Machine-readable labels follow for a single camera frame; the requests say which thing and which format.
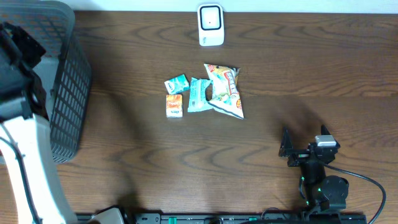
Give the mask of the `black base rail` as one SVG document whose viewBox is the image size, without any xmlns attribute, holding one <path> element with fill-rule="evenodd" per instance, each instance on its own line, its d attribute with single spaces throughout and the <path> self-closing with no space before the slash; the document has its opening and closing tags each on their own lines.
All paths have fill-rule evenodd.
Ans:
<svg viewBox="0 0 398 224">
<path fill-rule="evenodd" d="M 91 220 L 94 215 L 78 213 L 77 219 L 79 223 L 84 223 Z M 321 215 L 321 221 L 325 220 L 326 216 Z M 291 214 L 267 213 L 265 215 L 181 215 L 181 214 L 159 214 L 159 213 L 140 213 L 133 215 L 122 215 L 122 220 L 125 223 L 138 224 L 209 224 L 209 223 L 224 223 L 224 224 L 238 224 L 244 222 L 254 221 L 299 221 L 297 216 Z M 331 221 L 328 223 L 342 224 L 365 224 L 366 218 L 364 215 L 340 215 L 331 216 Z"/>
</svg>

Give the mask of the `white barcode scanner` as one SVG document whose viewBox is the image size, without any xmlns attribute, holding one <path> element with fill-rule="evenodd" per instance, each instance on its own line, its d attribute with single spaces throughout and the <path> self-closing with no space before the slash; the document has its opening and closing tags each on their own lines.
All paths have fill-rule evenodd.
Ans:
<svg viewBox="0 0 398 224">
<path fill-rule="evenodd" d="M 224 43 L 223 8 L 219 4 L 202 4 L 197 9 L 198 40 L 202 47 Z"/>
</svg>

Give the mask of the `small teal candy box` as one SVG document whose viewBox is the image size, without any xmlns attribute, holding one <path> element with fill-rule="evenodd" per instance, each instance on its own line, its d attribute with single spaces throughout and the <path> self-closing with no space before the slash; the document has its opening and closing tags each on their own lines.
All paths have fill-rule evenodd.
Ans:
<svg viewBox="0 0 398 224">
<path fill-rule="evenodd" d="M 164 84 L 167 89 L 167 92 L 170 95 L 176 95 L 190 89 L 190 84 L 185 74 L 181 74 L 175 78 L 167 80 L 164 82 Z"/>
</svg>

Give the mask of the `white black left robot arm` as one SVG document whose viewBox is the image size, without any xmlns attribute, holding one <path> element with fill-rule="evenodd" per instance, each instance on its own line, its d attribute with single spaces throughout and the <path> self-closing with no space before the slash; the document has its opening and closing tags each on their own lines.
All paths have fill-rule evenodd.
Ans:
<svg viewBox="0 0 398 224">
<path fill-rule="evenodd" d="M 50 147 L 46 91 L 34 67 L 45 49 L 23 28 L 1 24 L 1 154 L 19 223 L 126 223 L 119 207 L 90 217 L 70 207 Z"/>
</svg>

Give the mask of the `dark grey plastic basket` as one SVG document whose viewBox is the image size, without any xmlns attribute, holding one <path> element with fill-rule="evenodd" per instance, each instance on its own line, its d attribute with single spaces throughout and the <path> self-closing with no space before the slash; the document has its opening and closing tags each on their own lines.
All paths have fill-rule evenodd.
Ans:
<svg viewBox="0 0 398 224">
<path fill-rule="evenodd" d="M 47 94 L 53 159 L 68 162 L 78 152 L 92 83 L 75 13 L 59 1 L 1 1 L 1 21 L 22 27 L 46 50 L 34 71 Z"/>
</svg>

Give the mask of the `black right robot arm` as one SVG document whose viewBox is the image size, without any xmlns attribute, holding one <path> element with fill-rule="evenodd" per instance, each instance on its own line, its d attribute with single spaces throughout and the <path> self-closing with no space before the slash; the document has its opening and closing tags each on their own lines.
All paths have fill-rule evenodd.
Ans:
<svg viewBox="0 0 398 224">
<path fill-rule="evenodd" d="M 325 167 L 335 160 L 340 145 L 327 130 L 321 126 L 321 134 L 315 136 L 305 149 L 294 148 L 287 129 L 283 130 L 279 157 L 288 159 L 289 167 L 299 167 L 301 178 L 299 191 L 308 202 L 302 215 L 333 214 L 346 208 L 349 183 L 336 175 L 326 175 Z"/>
</svg>

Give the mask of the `teal white snack packet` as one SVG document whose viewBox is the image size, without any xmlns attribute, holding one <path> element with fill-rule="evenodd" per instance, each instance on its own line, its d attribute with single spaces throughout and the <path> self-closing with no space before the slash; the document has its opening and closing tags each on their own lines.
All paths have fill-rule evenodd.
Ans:
<svg viewBox="0 0 398 224">
<path fill-rule="evenodd" d="M 206 99 L 206 89 L 211 85 L 211 83 L 211 80 L 192 77 L 187 108 L 189 113 L 211 110 L 213 108 Z"/>
</svg>

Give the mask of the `small orange candy box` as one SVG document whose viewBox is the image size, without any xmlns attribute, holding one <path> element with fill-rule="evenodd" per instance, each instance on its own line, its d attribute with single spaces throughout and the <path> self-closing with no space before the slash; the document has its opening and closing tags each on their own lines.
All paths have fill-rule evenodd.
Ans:
<svg viewBox="0 0 398 224">
<path fill-rule="evenodd" d="M 180 94 L 167 95 L 165 107 L 165 113 L 167 118 L 182 118 L 183 96 Z"/>
</svg>

